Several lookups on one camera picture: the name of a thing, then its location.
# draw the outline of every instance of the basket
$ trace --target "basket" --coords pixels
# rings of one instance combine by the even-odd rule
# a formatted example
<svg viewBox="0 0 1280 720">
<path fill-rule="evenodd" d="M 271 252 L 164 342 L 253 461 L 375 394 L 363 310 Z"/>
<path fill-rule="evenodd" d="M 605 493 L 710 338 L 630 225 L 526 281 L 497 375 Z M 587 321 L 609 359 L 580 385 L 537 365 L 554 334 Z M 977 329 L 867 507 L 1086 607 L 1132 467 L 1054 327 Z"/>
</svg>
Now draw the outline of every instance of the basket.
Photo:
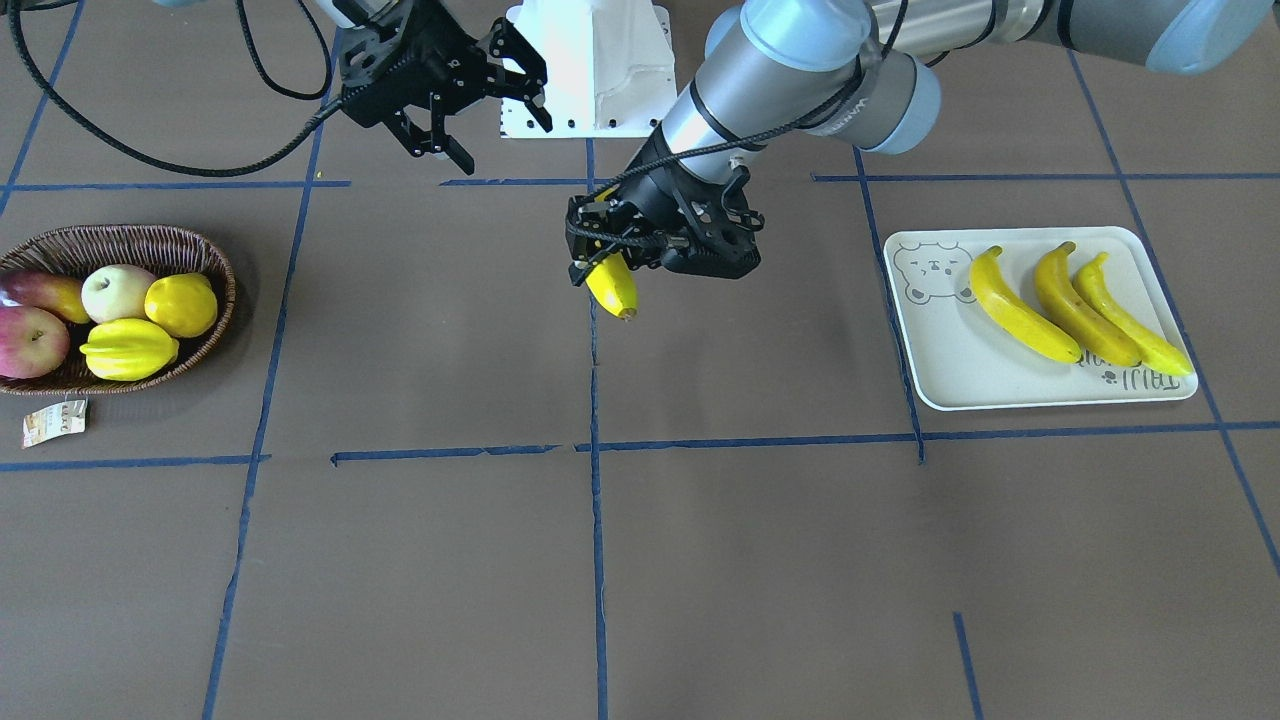
<svg viewBox="0 0 1280 720">
<path fill-rule="evenodd" d="M 77 350 L 92 324 L 69 324 L 72 350 L 52 373 L 31 379 L 0 377 L 10 395 L 115 395 L 157 386 L 186 373 L 218 343 L 236 307 L 236 275 L 221 250 L 196 232 L 169 225 L 76 225 L 46 232 L 0 258 L 0 270 L 29 268 L 87 278 L 113 264 L 146 268 L 156 277 L 204 273 L 218 297 L 218 320 L 205 334 L 178 340 L 178 360 L 156 375 L 134 382 L 104 380 L 88 372 Z"/>
</svg>

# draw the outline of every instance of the white apple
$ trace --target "white apple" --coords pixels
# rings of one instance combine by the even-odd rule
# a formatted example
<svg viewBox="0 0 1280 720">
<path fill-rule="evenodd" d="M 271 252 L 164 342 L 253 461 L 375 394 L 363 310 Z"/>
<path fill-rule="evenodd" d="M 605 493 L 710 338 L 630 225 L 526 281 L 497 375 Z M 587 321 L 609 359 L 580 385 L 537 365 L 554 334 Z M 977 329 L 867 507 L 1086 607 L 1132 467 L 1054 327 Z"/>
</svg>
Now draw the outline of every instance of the white apple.
<svg viewBox="0 0 1280 720">
<path fill-rule="evenodd" d="M 147 288 L 156 277 L 137 265 L 108 265 L 84 278 L 81 302 L 95 323 L 109 323 L 120 318 L 142 318 Z"/>
<path fill-rule="evenodd" d="M 0 307 L 0 375 L 38 378 L 54 372 L 72 347 L 67 324 L 40 307 Z"/>
</svg>

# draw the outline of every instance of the white tray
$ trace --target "white tray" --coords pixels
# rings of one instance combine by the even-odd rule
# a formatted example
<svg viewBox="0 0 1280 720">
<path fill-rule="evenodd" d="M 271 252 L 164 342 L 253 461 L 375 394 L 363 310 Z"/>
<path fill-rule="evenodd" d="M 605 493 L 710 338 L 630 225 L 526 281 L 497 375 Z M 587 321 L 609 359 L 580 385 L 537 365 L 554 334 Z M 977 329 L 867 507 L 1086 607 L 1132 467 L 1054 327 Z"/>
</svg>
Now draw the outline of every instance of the white tray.
<svg viewBox="0 0 1280 720">
<path fill-rule="evenodd" d="M 1185 400 L 1196 374 L 1174 378 L 1146 365 L 1117 368 L 1085 351 L 1076 364 L 1055 363 L 997 325 L 969 291 L 969 264 L 992 245 L 1005 249 L 1001 270 L 1009 286 L 1041 310 L 1032 273 L 1036 261 L 1074 241 L 1070 272 L 1098 252 L 1116 301 L 1184 352 L 1181 333 L 1151 260 L 1124 228 L 965 229 L 895 233 L 884 243 L 893 305 L 911 365 L 915 391 L 937 410 L 989 410 L 1105 402 Z"/>
</svg>

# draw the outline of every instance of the cartoon bear face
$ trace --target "cartoon bear face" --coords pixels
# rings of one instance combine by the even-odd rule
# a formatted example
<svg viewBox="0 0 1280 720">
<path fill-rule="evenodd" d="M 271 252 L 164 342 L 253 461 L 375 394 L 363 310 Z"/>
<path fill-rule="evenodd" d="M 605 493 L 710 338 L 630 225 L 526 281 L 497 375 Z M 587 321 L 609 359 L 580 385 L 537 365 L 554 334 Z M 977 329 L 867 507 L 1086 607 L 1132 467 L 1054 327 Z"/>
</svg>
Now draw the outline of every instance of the cartoon bear face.
<svg viewBox="0 0 1280 720">
<path fill-rule="evenodd" d="M 893 252 L 893 266 L 906 281 L 906 299 L 924 305 L 934 297 L 973 302 L 968 278 L 957 273 L 973 263 L 973 255 L 956 242 L 905 243 Z"/>
</svg>

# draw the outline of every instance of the plastic fruit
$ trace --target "plastic fruit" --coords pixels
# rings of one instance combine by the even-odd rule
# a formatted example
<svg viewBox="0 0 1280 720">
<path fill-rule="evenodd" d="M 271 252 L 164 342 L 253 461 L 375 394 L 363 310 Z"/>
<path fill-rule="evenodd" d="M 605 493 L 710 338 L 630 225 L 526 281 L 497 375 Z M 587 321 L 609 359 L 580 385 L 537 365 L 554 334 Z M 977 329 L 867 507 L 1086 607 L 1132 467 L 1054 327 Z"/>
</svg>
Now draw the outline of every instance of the plastic fruit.
<svg viewBox="0 0 1280 720">
<path fill-rule="evenodd" d="M 1110 320 L 1124 334 L 1138 343 L 1142 361 L 1148 368 L 1174 377 L 1192 374 L 1194 372 L 1192 361 L 1181 350 L 1178 350 L 1162 336 L 1139 323 L 1111 296 L 1111 291 L 1107 290 L 1106 275 L 1102 273 L 1102 263 L 1106 259 L 1106 252 L 1098 252 L 1097 258 L 1076 270 L 1075 281 L 1073 282 L 1076 292 L 1100 315 Z"/>
<path fill-rule="evenodd" d="M 68 323 L 83 324 L 90 322 L 81 302 L 83 284 L 83 281 L 68 275 L 29 268 L 5 270 L 0 273 L 0 305 L 40 307 Z"/>
<path fill-rule="evenodd" d="M 201 273 L 169 275 L 151 283 L 143 309 L 147 319 L 173 337 L 200 337 L 218 320 L 218 297 Z"/>
<path fill-rule="evenodd" d="M 40 307 L 0 307 L 0 375 L 38 378 L 54 372 L 70 350 L 67 324 Z"/>
<path fill-rule="evenodd" d="M 636 282 L 622 255 L 614 252 L 593 268 L 586 275 L 586 287 L 600 307 L 608 310 L 609 314 L 623 320 L 636 316 L 636 305 L 639 305 Z"/>
<path fill-rule="evenodd" d="M 122 318 L 91 329 L 81 352 L 104 380 L 141 380 L 178 359 L 178 341 L 150 320 Z"/>
<path fill-rule="evenodd" d="M 996 261 L 1004 247 L 996 245 L 974 258 L 969 266 L 969 287 L 978 305 L 1009 334 L 1023 345 L 1059 363 L 1078 363 L 1080 343 L 1048 322 L 1009 287 Z"/>
<path fill-rule="evenodd" d="M 137 265 L 106 265 L 84 278 L 81 302 L 95 323 L 109 323 L 120 318 L 146 318 L 142 301 L 154 282 L 156 277 Z"/>
<path fill-rule="evenodd" d="M 1066 270 L 1066 259 L 1075 251 L 1075 243 L 1066 241 L 1044 254 L 1036 264 L 1036 297 L 1051 320 L 1066 334 L 1074 337 L 1082 347 L 1098 357 L 1121 368 L 1133 368 L 1142 363 L 1138 343 L 1120 332 L 1098 314 L 1071 287 Z"/>
</svg>

